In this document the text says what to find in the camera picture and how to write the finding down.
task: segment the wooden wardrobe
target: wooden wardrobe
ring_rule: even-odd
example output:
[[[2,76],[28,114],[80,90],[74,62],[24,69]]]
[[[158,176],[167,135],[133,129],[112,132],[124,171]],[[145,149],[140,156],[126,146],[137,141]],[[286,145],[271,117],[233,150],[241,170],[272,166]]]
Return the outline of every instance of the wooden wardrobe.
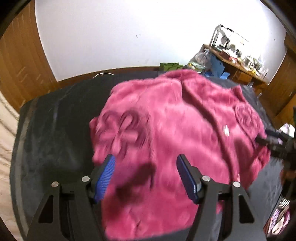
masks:
[[[286,35],[287,53],[276,75],[262,92],[259,100],[275,128],[285,123],[294,125],[296,106],[296,44]]]

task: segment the metal screw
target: metal screw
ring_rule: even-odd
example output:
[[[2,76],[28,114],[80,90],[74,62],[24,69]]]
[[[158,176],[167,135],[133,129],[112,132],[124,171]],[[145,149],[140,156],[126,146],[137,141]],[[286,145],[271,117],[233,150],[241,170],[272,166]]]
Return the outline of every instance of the metal screw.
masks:
[[[205,181],[205,182],[209,182],[211,180],[211,178],[209,176],[202,176],[202,179]]]
[[[239,182],[233,182],[233,186],[235,186],[236,188],[240,187],[240,183]]]
[[[90,179],[89,176],[84,176],[83,178],[81,178],[81,181],[88,182],[89,179]]]
[[[53,182],[53,183],[52,183],[52,187],[53,187],[53,188],[56,188],[58,185],[59,185],[58,182]]]

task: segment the embossed bow pattern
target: embossed bow pattern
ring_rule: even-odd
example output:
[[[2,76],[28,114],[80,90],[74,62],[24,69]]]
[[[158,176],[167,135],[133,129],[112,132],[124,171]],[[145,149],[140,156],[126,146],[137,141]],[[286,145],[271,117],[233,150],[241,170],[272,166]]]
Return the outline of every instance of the embossed bow pattern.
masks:
[[[127,110],[121,116],[108,111],[103,114],[102,122],[103,126],[97,130],[98,142],[106,145],[108,153],[118,158],[124,158],[129,147],[140,148],[145,143],[145,129],[135,110]]]

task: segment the wooden cabinet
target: wooden cabinet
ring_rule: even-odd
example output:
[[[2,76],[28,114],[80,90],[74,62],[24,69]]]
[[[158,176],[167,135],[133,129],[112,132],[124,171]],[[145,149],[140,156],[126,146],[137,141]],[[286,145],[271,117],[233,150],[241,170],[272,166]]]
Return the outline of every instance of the wooden cabinet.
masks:
[[[244,73],[243,71],[237,70],[232,80],[236,83],[247,85],[251,82],[252,76]]]
[[[293,107],[296,106],[296,95],[289,101],[289,103],[280,111],[277,118],[281,123],[289,123],[294,125]]]
[[[286,56],[268,87],[259,100],[275,128],[289,123],[293,118],[293,103],[296,105],[296,53],[295,46],[286,35]]]
[[[41,95],[59,89],[45,57],[31,1],[11,22],[0,39],[0,91],[19,111]]]

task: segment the pink fleece jacket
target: pink fleece jacket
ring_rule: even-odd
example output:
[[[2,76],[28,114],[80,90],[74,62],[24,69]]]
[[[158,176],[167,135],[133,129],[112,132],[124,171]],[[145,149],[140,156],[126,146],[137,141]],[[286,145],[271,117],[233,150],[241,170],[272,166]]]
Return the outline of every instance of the pink fleece jacket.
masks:
[[[93,162],[116,156],[102,201],[109,239],[141,239],[192,225],[197,206],[176,168],[180,153],[203,175],[240,181],[244,188],[269,161],[269,151],[255,143],[258,133],[265,136],[263,123],[240,86],[224,89],[191,70],[116,85],[89,125]]]

